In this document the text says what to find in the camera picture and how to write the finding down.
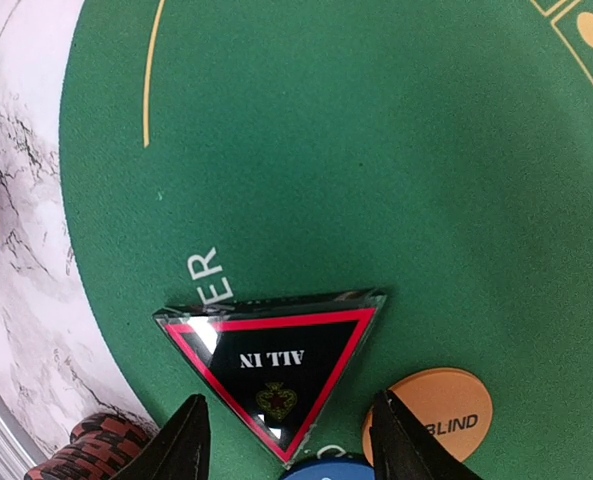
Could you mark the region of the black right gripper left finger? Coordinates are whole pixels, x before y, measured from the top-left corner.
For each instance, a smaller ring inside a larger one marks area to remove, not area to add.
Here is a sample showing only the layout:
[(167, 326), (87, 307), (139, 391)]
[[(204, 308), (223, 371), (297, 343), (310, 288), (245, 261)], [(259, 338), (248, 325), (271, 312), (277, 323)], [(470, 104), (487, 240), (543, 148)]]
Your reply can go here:
[(115, 480), (207, 480), (211, 428), (204, 395), (191, 395)]

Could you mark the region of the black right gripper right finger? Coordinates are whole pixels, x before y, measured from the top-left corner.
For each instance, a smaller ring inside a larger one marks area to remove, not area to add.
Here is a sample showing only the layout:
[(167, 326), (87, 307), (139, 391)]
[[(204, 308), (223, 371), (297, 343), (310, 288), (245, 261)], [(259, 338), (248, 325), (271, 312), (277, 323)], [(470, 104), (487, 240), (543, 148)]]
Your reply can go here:
[(480, 480), (390, 390), (376, 394), (369, 428), (376, 479)]

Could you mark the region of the orange big blind button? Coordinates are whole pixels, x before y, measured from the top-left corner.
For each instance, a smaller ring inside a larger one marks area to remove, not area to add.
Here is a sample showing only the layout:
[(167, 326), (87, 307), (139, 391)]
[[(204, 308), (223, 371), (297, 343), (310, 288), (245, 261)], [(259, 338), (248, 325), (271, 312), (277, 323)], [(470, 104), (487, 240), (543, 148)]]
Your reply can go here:
[(459, 368), (426, 369), (389, 388), (455, 459), (467, 460), (487, 437), (494, 407), (485, 384)]

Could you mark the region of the blue small blind button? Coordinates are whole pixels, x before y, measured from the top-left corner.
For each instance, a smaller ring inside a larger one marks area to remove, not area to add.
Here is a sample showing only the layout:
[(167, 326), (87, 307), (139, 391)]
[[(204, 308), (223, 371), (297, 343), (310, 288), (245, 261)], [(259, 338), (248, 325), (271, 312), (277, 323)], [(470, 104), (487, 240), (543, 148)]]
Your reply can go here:
[(280, 480), (374, 480), (371, 465), (360, 458), (321, 457), (299, 462)]

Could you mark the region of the red black chip stack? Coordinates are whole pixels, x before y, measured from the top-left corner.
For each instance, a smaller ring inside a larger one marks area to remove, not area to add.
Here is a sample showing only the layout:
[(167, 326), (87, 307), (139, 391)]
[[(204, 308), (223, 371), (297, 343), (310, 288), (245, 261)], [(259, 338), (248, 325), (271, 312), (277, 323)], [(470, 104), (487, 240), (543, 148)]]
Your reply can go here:
[(111, 479), (134, 460), (151, 437), (124, 417), (97, 413), (79, 422), (69, 443), (33, 467), (25, 479)]

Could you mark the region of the triangular all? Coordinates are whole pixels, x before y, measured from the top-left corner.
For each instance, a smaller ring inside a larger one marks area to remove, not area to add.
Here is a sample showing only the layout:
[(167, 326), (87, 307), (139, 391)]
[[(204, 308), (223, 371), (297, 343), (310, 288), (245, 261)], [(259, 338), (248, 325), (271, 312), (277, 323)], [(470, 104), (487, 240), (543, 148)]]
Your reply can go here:
[(350, 290), (164, 307), (153, 319), (220, 401), (290, 465), (386, 299), (379, 289)]

